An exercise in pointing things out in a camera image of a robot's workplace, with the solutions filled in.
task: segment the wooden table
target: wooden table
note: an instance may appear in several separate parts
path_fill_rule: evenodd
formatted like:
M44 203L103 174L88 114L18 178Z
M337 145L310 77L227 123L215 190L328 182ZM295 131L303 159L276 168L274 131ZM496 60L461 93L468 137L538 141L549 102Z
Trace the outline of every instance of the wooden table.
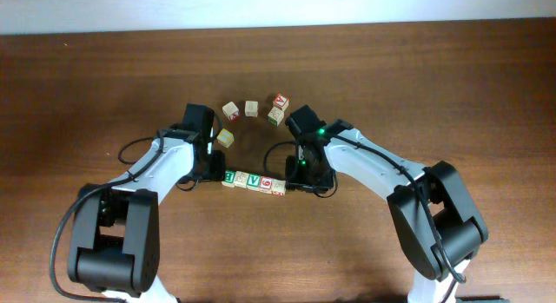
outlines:
M188 102L219 111L231 168L261 172L268 99L343 118L397 155L462 174L490 229L459 294L556 300L556 19L390 23L0 37L0 300L58 302L48 256L86 182L126 167L118 149L179 122ZM140 156L147 144L126 157ZM278 150L281 171L291 148ZM159 275L185 301L333 301L405 295L414 270L387 205L341 175L339 193L259 194L219 183L172 191L160 208ZM65 288L70 229L58 255Z

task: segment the wooden block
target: wooden block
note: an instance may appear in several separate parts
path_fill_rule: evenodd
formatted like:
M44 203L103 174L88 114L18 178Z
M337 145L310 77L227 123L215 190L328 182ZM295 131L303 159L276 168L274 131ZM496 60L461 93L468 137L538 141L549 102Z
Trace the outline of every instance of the wooden block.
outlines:
M246 188L248 178L249 174L237 171L235 172L234 185L236 185L237 187Z
M240 116L240 110L237 108L237 106L235 106L235 103L233 102L228 102L228 104L223 106L222 111L230 121L233 121Z
M259 116L259 103L245 101L245 116L252 116L252 117Z
M234 142L234 135L228 132L226 129L222 129L220 134L216 137L216 140L224 147L229 148L229 146Z
M259 184L261 183L261 177L256 174L249 174L247 179L247 189L259 191Z
M281 94L278 94L278 96L276 96L275 100L272 101L272 105L275 108L280 109L282 112L286 111L286 109L288 108L289 105L289 99Z
M268 113L268 121L273 123L275 126L280 125L281 120L284 118L284 112L282 112L277 107L274 107Z
M235 178L235 172L227 170L226 174L224 175L224 180L222 181L222 185L226 187L234 188L235 187L234 178Z
M272 181L272 194L285 195L286 194L286 182L273 180Z
M261 176L261 183L259 184L259 191L265 194L272 194L272 178Z

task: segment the cube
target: cube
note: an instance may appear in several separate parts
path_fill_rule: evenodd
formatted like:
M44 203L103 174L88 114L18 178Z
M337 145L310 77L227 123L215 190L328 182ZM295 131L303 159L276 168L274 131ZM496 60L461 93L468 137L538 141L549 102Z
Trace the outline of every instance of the cube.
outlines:
M232 142L234 142L234 135L232 135L232 133L228 132L226 129L223 128L220 134L218 134L218 136L216 137L216 140L222 146L229 148Z
M271 189L272 189L272 194L285 195L286 194L286 182L285 181L279 181L279 180L273 180Z
M288 108L289 105L289 99L281 94L278 94L278 96L276 96L275 100L272 101L272 105L275 108L280 109L282 112L286 111L286 109Z
M257 117L259 115L259 103L245 101L245 116Z
M248 178L249 174L237 171L235 172L234 185L236 185L237 187L246 188Z
M261 183L261 177L256 174L249 174L247 179L247 189L259 191L259 184Z
M268 113L268 121L273 123L276 127L280 124L281 120L284 118L284 112L282 112L277 107L274 107Z
M233 121L240 116L240 110L237 108L237 106L235 106L235 103L233 102L228 102L228 104L223 106L222 111L230 121Z
M259 191L265 194L272 194L272 178L261 176Z
M226 187L234 188L235 187L234 178L235 178L235 172L227 170L226 174L224 175L224 180L222 181L222 185Z

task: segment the white wall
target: white wall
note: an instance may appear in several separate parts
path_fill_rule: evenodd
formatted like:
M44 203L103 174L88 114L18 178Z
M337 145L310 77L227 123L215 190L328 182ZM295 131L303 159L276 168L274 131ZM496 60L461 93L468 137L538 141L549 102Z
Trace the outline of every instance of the white wall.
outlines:
M556 16L556 0L0 0L0 33Z

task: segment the green object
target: green object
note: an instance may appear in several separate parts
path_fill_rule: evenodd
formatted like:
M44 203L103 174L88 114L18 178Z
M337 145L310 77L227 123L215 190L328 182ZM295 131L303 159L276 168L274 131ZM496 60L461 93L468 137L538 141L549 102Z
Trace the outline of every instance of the green object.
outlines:
M278 122L270 116L268 117L268 121L271 122L273 125L278 126Z
M224 176L224 182L227 183L234 183L235 172L234 171L226 171L226 175Z
M247 179L247 188L258 188L260 183L260 175L249 174L249 178Z

